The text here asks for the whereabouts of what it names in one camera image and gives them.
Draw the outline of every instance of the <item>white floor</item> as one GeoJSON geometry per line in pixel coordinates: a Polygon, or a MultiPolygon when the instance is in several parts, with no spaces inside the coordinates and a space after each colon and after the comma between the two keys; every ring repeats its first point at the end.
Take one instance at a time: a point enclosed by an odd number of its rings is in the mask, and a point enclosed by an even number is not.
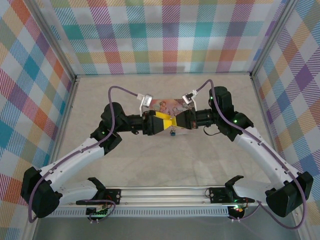
{"type": "MultiPolygon", "coordinates": [[[[155,99],[174,99],[200,87],[207,79],[225,86],[235,110],[246,114],[269,142],[261,111],[248,75],[175,74],[117,75],[81,78],[59,156],[79,146],[97,127],[108,104],[108,89],[118,85],[155,99]]],[[[209,85],[196,97],[198,109],[208,109],[209,85]]],[[[127,115],[139,114],[140,102],[115,89],[112,101],[127,115]]],[[[216,126],[207,129],[218,131],[216,126]]],[[[109,154],[74,175],[69,182],[98,178],[106,186],[203,186],[224,185],[236,175],[268,181],[251,157],[226,136],[207,136],[202,127],[187,135],[146,136],[120,133],[122,142],[109,154]]]]}

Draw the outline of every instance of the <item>enclosure wall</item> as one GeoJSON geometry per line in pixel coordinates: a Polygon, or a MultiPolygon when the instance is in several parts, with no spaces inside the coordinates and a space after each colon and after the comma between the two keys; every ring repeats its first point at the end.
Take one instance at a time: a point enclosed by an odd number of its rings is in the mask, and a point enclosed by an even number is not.
{"type": "Polygon", "coordinates": [[[23,0],[0,0],[0,239],[27,221],[23,175],[49,161],[72,81],[23,0]]]}
{"type": "Polygon", "coordinates": [[[248,72],[287,0],[37,0],[77,74],[248,72]]]}
{"type": "Polygon", "coordinates": [[[320,236],[320,0],[300,0],[254,79],[279,154],[314,177],[308,219],[320,236]]]}

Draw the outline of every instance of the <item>plaid backdrop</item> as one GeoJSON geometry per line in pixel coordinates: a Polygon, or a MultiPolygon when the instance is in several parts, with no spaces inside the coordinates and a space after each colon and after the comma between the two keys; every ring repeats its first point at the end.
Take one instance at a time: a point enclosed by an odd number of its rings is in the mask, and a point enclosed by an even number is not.
{"type": "Polygon", "coordinates": [[[71,83],[23,0],[0,0],[0,240],[22,233],[23,174],[48,163],[71,83]]]}
{"type": "Polygon", "coordinates": [[[78,74],[248,72],[287,0],[37,0],[78,74]]]}
{"type": "Polygon", "coordinates": [[[300,0],[255,79],[278,151],[314,177],[309,222],[320,238],[320,0],[300,0]]]}

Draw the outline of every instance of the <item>plaid wallpaper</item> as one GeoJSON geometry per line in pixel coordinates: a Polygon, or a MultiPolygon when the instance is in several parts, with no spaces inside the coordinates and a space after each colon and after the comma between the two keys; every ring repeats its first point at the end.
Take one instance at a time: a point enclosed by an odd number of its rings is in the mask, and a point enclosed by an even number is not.
{"type": "Polygon", "coordinates": [[[48,163],[71,83],[23,0],[0,0],[0,240],[22,234],[23,174],[48,163]]]}
{"type": "Polygon", "coordinates": [[[287,0],[37,0],[78,74],[248,72],[287,0]]]}
{"type": "Polygon", "coordinates": [[[255,79],[278,151],[314,177],[309,222],[320,237],[320,0],[300,0],[255,79]]]}

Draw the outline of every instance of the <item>colorful plaid pattern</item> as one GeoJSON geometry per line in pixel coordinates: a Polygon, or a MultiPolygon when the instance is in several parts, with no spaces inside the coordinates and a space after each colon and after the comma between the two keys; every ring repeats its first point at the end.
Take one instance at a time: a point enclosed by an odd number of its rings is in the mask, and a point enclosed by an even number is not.
{"type": "Polygon", "coordinates": [[[320,0],[300,0],[255,84],[278,151],[314,177],[309,223],[320,236],[320,0]]]}
{"type": "Polygon", "coordinates": [[[286,2],[37,1],[74,71],[86,75],[248,72],[286,2]]]}
{"type": "Polygon", "coordinates": [[[0,240],[17,240],[23,174],[48,163],[72,82],[23,0],[0,6],[0,240]]]}

